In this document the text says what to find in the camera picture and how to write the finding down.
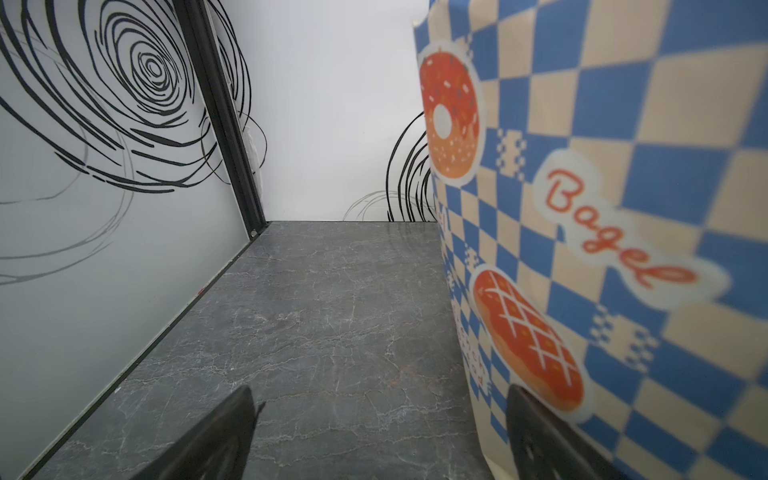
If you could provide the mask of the blue checkered paper bag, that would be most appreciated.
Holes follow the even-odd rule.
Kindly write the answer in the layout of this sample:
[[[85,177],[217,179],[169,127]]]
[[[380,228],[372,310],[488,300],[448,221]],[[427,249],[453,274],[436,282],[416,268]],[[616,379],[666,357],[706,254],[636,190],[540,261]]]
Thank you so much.
[[[524,392],[632,479],[767,475],[767,5],[433,1],[414,28],[481,452]]]

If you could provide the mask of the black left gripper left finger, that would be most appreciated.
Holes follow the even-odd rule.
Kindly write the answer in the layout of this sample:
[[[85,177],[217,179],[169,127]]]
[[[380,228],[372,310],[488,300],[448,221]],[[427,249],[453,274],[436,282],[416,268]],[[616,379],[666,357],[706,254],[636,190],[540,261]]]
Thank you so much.
[[[240,386],[132,478],[241,479],[264,407],[249,386]]]

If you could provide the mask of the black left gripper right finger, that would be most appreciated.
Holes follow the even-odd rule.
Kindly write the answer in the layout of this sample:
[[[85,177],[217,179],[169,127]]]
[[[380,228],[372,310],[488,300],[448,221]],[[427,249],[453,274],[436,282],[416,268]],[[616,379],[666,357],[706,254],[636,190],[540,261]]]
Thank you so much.
[[[622,479],[627,476],[567,422],[519,385],[507,394],[509,445],[521,479]]]

